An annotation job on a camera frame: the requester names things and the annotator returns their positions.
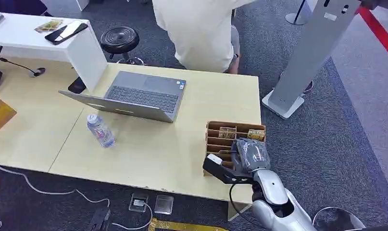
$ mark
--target laptop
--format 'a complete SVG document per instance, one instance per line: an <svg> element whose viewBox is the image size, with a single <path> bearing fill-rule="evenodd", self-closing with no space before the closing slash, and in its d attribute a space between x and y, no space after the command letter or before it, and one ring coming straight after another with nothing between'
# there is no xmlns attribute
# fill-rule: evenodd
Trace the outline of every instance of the laptop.
<svg viewBox="0 0 388 231"><path fill-rule="evenodd" d="M120 71L104 98L58 92L100 111L173 123L185 85L182 79Z"/></svg>

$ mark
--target bottle cap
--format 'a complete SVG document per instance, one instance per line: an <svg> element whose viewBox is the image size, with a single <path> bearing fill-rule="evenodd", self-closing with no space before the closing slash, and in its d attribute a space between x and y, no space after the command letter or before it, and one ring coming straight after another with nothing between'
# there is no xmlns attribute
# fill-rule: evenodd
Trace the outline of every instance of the bottle cap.
<svg viewBox="0 0 388 231"><path fill-rule="evenodd" d="M87 117L87 120L89 123L94 124L98 121L98 115L97 114L89 114Z"/></svg>

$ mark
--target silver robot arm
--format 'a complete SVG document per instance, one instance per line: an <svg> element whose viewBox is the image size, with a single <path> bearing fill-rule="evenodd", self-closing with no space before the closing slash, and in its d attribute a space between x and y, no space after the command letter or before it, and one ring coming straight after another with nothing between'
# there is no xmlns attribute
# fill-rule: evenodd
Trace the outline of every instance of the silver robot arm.
<svg viewBox="0 0 388 231"><path fill-rule="evenodd" d="M273 171L259 169L254 172L253 215L261 225L272 231L316 231L311 218L287 190Z"/></svg>

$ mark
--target cardboard organizer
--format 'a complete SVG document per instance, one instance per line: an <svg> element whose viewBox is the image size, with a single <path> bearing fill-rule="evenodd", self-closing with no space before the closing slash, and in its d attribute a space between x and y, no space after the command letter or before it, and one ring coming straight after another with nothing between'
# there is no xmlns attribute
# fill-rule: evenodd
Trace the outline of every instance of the cardboard organizer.
<svg viewBox="0 0 388 231"><path fill-rule="evenodd" d="M232 139L219 138L220 128L236 128L235 135ZM258 124L242 124L242 123L232 123L232 122L221 122L221 121L210 121L207 124L207 131L205 134L206 140L206 155L214 154L217 157L222 159L222 165L233 169L233 162L231 160L231 146L234 139L237 138L247 138L248 132L250 129L255 130L264 130L266 133L266 126ZM203 171L204 176L211 176L207 171Z"/></svg>

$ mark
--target black stool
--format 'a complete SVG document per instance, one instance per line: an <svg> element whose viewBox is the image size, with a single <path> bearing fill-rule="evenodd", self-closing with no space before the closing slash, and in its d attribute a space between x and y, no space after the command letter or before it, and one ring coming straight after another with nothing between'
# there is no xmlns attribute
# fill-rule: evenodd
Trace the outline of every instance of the black stool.
<svg viewBox="0 0 388 231"><path fill-rule="evenodd" d="M136 48L138 42L140 42L138 33L126 26L109 29L100 38L102 49L111 54L110 59L115 54L121 54L123 59L117 63L144 65L143 60L137 57L130 58L128 54L129 51Z"/></svg>

